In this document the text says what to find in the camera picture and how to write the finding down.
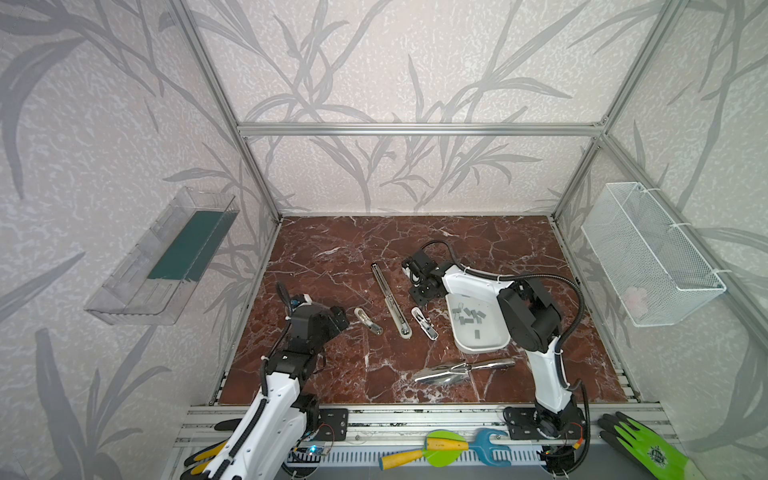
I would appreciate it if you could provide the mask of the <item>small white mini stapler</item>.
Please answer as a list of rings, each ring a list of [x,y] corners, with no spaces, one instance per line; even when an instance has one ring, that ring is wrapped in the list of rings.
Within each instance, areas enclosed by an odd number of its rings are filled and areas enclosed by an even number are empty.
[[[423,311],[419,307],[413,307],[411,309],[411,314],[425,335],[431,341],[436,341],[438,338],[438,332],[435,330],[432,323],[426,318]]]

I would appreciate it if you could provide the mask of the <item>small beige staple remover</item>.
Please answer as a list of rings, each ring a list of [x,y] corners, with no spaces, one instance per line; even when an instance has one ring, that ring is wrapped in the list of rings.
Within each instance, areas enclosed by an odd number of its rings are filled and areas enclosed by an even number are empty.
[[[384,329],[380,325],[375,323],[363,308],[361,307],[355,308],[354,315],[374,335],[380,336],[384,333]]]

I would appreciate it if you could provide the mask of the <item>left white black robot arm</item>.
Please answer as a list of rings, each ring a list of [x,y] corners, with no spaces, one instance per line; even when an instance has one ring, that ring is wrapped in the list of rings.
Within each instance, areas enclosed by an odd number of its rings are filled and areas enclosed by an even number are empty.
[[[325,345],[349,327],[343,308],[288,301],[286,325],[263,359],[260,388],[225,441],[188,457],[183,479],[273,479],[319,428],[317,397],[302,392]]]

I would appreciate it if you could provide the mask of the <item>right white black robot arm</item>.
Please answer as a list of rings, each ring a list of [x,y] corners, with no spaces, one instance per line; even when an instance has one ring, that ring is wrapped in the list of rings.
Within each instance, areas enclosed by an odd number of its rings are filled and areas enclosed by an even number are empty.
[[[445,264],[430,272],[403,269],[420,306],[443,298],[454,342],[469,355],[490,354],[513,343],[526,351],[541,414],[565,415],[572,403],[562,362],[562,312],[541,283],[544,274],[494,275]]]

